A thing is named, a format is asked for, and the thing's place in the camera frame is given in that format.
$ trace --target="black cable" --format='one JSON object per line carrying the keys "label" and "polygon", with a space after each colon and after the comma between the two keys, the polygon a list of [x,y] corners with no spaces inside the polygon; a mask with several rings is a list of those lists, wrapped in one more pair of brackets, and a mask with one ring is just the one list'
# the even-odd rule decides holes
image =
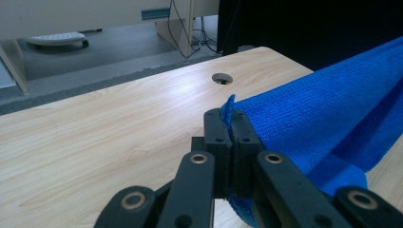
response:
{"label": "black cable", "polygon": [[228,29],[227,33],[225,34],[224,40],[222,42],[222,46],[221,46],[222,50],[224,50],[224,47],[225,47],[225,44],[227,42],[229,33],[231,33],[231,29],[233,28],[233,26],[235,24],[235,19],[237,18],[239,8],[240,8],[240,0],[238,0],[237,7],[235,8],[234,16],[232,17],[232,20],[231,20],[231,25],[229,26],[229,29]]}
{"label": "black cable", "polygon": [[[174,9],[175,9],[175,11],[176,11],[176,13],[177,13],[177,15],[178,15],[179,21],[180,21],[181,24],[182,24],[182,28],[183,28],[184,33],[185,33],[186,38],[187,38],[187,42],[188,42],[189,46],[191,46],[192,49],[194,50],[193,53],[191,53],[191,54],[190,54],[189,56],[187,56],[187,57],[182,53],[182,51],[181,51],[181,49],[180,49],[178,43],[176,42],[174,36],[172,35],[171,27],[169,26],[170,16],[171,16],[171,10],[172,10],[172,5],[174,6]],[[171,35],[172,40],[174,41],[175,45],[176,45],[177,48],[178,48],[179,53],[183,56],[183,58],[187,59],[187,58],[189,58],[190,56],[192,56],[196,51],[200,50],[199,48],[194,49],[193,46],[192,46],[192,44],[190,43],[189,36],[188,36],[188,34],[187,34],[186,28],[184,27],[184,24],[183,24],[183,21],[182,21],[182,19],[181,19],[181,16],[180,16],[179,13],[178,13],[178,9],[177,9],[177,7],[176,7],[175,0],[171,0],[171,2],[170,2],[170,4],[169,4],[169,14],[168,14],[167,25],[168,25],[169,34]]]}

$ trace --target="light wood tabletop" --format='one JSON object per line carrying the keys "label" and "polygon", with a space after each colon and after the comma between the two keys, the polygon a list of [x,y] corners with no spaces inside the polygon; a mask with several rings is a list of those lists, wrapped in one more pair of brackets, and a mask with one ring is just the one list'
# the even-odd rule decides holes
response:
{"label": "light wood tabletop", "polygon": [[[215,73],[233,83],[213,82]],[[120,190],[171,181],[202,116],[312,71],[260,47],[0,117],[0,227],[92,227]],[[369,174],[403,208],[403,138]],[[247,227],[216,200],[216,227]]]}

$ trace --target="blue towel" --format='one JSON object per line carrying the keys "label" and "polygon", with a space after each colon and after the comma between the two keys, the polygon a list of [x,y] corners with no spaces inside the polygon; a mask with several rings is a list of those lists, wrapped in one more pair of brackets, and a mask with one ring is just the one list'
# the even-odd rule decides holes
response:
{"label": "blue towel", "polygon": [[[244,112],[267,150],[286,154],[321,191],[367,187],[371,170],[403,132],[403,37],[287,85],[222,107]],[[228,198],[256,226],[250,199]]]}

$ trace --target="desk hole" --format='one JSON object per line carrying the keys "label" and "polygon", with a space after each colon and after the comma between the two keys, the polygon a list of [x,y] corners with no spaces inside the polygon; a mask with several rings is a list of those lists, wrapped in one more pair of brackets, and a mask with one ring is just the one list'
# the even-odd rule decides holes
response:
{"label": "desk hole", "polygon": [[220,85],[229,85],[234,81],[232,77],[226,73],[215,73],[212,79],[215,83]]}

